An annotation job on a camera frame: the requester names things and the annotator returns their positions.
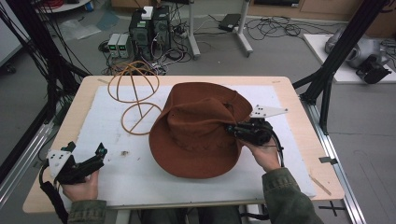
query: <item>person's left hand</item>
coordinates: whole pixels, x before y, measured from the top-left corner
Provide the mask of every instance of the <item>person's left hand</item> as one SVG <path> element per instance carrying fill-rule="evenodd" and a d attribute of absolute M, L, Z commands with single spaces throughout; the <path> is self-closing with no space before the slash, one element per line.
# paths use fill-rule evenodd
<path fill-rule="evenodd" d="M 85 177 L 85 183 L 62 185 L 64 195 L 73 203 L 85 200 L 96 200 L 98 197 L 98 176 L 99 170 L 93 172 L 90 177 Z"/>

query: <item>computer tower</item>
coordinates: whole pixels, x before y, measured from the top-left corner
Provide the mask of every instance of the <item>computer tower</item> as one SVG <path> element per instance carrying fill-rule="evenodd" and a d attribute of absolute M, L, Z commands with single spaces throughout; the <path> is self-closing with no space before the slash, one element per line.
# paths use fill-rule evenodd
<path fill-rule="evenodd" d="M 167 50 L 171 48 L 169 6 L 157 7 L 152 16 L 154 24 L 154 36 L 157 36 L 157 49 Z"/>
<path fill-rule="evenodd" d="M 151 43 L 153 40 L 152 21 L 142 20 L 142 12 L 134 12 L 129 25 L 135 57 L 143 56 L 146 60 L 152 60 Z"/>

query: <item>jacket sleeve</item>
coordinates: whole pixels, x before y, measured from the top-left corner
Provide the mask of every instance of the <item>jacket sleeve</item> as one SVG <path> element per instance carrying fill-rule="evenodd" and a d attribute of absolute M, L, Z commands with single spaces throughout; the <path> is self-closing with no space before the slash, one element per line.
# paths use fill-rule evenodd
<path fill-rule="evenodd" d="M 263 175 L 262 185 L 271 223 L 323 223 L 287 168 Z"/>
<path fill-rule="evenodd" d="M 106 201 L 87 200 L 72 203 L 67 223 L 103 224 L 106 217 Z"/>

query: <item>white plastic mount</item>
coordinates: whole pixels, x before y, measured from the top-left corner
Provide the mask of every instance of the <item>white plastic mount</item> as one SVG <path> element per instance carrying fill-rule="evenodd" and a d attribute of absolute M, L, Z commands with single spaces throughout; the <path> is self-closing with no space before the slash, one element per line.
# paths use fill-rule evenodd
<path fill-rule="evenodd" d="M 52 149 L 49 150 L 49 171 L 52 178 L 55 178 L 59 174 L 59 172 L 61 172 L 64 164 L 67 162 L 71 155 L 72 153 L 69 151 Z"/>
<path fill-rule="evenodd" d="M 280 114 L 286 114 L 286 113 L 288 113 L 288 111 L 289 110 L 287 108 L 256 105 L 256 107 L 253 108 L 253 111 L 251 112 L 250 117 L 253 119 L 265 119 L 265 118 L 280 115 Z"/>

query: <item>brown hat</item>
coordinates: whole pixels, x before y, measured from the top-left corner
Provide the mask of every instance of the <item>brown hat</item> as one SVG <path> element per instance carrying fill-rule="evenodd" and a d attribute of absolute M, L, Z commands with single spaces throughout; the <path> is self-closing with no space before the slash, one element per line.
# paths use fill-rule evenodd
<path fill-rule="evenodd" d="M 151 128 L 151 153 L 171 175 L 223 175 L 235 166 L 242 148 L 225 126 L 247 120 L 251 110 L 242 95 L 223 86 L 204 82 L 176 84 Z"/>

